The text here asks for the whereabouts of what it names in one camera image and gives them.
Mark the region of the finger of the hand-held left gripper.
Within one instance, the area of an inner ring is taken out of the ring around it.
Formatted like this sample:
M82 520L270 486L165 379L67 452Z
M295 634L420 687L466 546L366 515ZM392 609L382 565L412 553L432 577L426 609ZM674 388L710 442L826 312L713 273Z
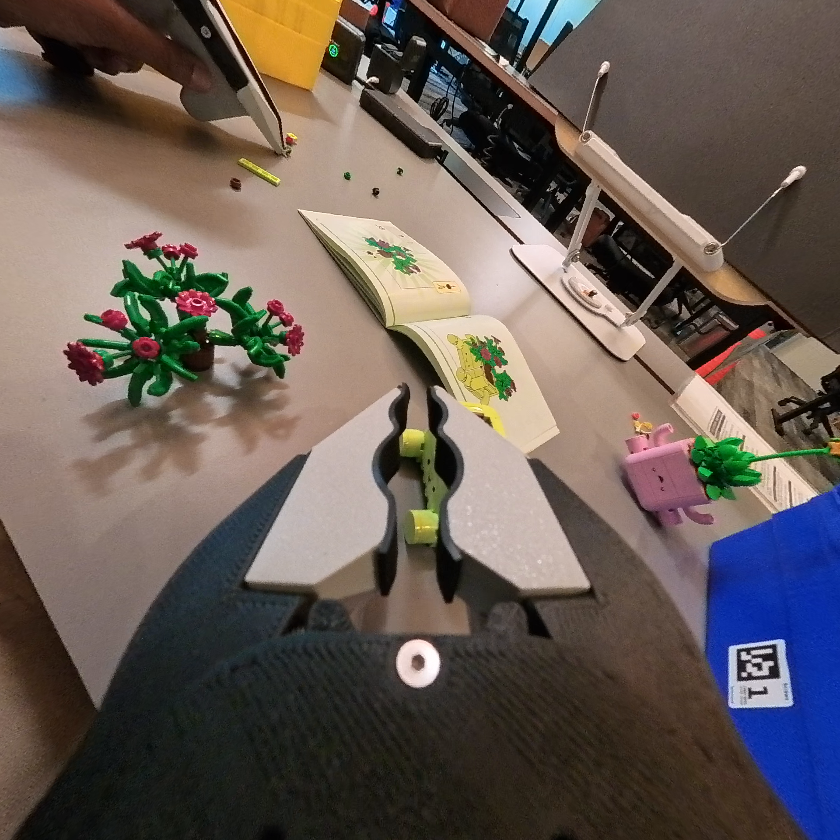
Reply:
M249 117L237 100L237 91L243 88L247 82L253 81L272 100L266 84L259 75L244 42L238 36L221 3L201 1L200 11L203 13L203 22L200 25L200 38L203 47L220 82L229 91L225 95L229 101L226 108L228 111L233 111L235 116Z
M284 156L284 131L280 115L270 97L262 88L249 81L237 91L237 100L254 121L269 147Z

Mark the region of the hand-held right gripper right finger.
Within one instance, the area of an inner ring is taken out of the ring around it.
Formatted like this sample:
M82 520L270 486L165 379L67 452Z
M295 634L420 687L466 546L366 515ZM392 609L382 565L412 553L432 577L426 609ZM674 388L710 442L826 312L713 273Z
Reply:
M439 386L427 392L434 437L436 575L446 602L582 595L591 583L529 458Z

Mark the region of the lime green toy planter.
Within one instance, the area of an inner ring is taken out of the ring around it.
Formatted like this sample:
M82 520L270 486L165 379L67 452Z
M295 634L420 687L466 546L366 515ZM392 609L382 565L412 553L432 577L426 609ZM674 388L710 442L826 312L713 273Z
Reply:
M438 538L438 510L448 487L435 468L435 435L429 431L407 428L400 437L400 456L415 460L422 471L425 507L407 512L403 520L406 543L435 545Z

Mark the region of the toy flower plant brown base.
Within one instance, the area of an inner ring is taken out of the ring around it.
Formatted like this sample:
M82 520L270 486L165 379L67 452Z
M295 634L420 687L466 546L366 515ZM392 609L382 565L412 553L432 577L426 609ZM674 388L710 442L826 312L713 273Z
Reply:
M305 343L288 308L279 299L255 306L251 287L229 296L227 273L198 271L194 245L165 244L162 237L151 232L124 245L156 268L146 274L122 262L121 279L110 291L120 308L84 316L111 338L69 342L62 350L67 368L90 386L125 380L132 407L146 396L168 395L176 381L196 382L214 366L217 348L238 348L249 363L283 379Z

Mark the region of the instruction booklet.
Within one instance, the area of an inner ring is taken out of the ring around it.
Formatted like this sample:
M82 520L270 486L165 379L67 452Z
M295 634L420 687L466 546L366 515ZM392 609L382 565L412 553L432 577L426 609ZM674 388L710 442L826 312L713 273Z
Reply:
M473 312L466 285L392 223L299 209L385 329L411 340L456 400L493 410L529 454L558 425L503 322Z

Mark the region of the yellow plastic bin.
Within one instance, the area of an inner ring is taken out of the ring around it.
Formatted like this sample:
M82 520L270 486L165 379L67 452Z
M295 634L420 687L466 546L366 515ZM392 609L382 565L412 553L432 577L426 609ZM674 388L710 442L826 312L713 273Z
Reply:
M340 1L223 1L260 74L311 90L340 13Z

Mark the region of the black device green light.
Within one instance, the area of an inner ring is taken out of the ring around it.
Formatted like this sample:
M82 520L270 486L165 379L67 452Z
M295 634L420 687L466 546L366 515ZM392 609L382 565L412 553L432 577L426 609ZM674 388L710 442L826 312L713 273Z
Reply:
M364 45L364 31L339 16L324 52L321 69L342 83L351 85L360 68Z

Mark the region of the black flat box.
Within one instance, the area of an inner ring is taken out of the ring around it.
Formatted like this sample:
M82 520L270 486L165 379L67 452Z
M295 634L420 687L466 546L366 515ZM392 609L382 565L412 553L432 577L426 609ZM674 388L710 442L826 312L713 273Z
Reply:
M366 87L360 94L360 107L419 158L445 160L448 152L436 132L400 106L395 95Z

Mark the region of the black power adapter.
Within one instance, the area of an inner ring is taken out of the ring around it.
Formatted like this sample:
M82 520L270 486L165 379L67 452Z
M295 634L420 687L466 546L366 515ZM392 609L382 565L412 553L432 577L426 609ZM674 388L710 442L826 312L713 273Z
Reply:
M385 95L401 89L406 74L419 67L427 51L425 38L411 37L404 49L379 43L373 47L364 85Z

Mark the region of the green leafy toy plant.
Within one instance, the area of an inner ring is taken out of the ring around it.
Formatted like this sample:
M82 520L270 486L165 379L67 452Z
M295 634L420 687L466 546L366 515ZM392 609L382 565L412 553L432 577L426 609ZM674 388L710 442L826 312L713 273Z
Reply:
M743 446L743 437L694 438L689 461L710 501L735 501L736 489L756 487L763 481L763 473L753 467L757 456Z

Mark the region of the clear printed sheet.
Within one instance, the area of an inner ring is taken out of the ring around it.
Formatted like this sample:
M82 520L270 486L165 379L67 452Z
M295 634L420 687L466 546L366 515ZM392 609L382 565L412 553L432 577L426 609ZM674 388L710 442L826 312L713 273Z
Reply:
M765 440L737 411L705 380L695 376L675 397L672 406L698 434L714 441L737 438L742 449L757 456L775 455L777 444ZM793 468L789 458L776 458L758 463L761 482L750 488L737 488L740 497L751 492L772 512L797 507L817 496L817 490Z

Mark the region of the brown top desk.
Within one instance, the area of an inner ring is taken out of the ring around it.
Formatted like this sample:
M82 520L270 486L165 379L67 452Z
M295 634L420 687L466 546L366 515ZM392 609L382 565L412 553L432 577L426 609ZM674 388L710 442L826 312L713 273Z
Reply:
M503 67L498 60L491 58L488 48L484 47L483 42L467 33L462 27L457 26L431 3L411 1L409 4L425 18L432 28L440 33L441 39L447 40L460 52L467 54L484 71L489 73L497 84L529 108L553 131L554 124L560 116L559 111L530 86L525 76L511 66Z

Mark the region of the blue plastic bin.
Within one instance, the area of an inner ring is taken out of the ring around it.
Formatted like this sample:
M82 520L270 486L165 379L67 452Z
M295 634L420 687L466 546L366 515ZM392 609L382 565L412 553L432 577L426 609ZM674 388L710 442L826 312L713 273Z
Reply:
M809 838L839 838L839 489L710 548L707 659Z

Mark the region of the black board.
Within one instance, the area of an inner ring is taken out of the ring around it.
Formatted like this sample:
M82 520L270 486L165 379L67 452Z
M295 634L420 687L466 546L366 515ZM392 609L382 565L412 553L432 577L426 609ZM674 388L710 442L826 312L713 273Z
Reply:
M595 132L714 236L805 166L723 252L837 352L839 2L600 2L530 82L580 128L604 61Z

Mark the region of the red black desk frame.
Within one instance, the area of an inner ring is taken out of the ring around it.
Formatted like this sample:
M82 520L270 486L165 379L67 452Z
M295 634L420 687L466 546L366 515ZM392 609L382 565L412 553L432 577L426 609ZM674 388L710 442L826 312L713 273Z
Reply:
M797 335L794 329L770 331L770 324L751 331L744 339L725 349L717 356L696 369L696 373L705 382L715 386L737 364L761 349L771 350L773 347Z

